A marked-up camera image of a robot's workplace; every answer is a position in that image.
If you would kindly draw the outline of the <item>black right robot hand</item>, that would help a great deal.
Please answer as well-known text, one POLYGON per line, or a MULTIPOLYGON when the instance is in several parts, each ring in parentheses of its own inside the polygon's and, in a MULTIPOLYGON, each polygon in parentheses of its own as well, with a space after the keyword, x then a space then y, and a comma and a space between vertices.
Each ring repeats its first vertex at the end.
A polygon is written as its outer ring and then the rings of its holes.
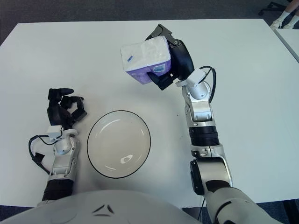
POLYGON ((161 76, 153 72, 148 72, 147 75, 159 89, 164 90, 170 86, 175 79, 180 81, 187 79, 194 71, 194 65, 183 41, 172 37, 172 32, 162 24, 158 24, 147 39, 149 40, 157 36, 164 36, 167 40, 171 55, 171 69, 161 76))

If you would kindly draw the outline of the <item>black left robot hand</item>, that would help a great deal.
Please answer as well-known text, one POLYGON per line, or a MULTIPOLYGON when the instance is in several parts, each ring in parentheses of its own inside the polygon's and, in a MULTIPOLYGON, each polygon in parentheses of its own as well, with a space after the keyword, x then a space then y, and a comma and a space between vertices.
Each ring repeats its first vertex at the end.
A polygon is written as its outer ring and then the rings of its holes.
POLYGON ((49 89, 47 114, 52 126, 61 125, 64 130, 72 129, 75 123, 87 115, 84 98, 68 96, 73 92, 70 88, 49 89))

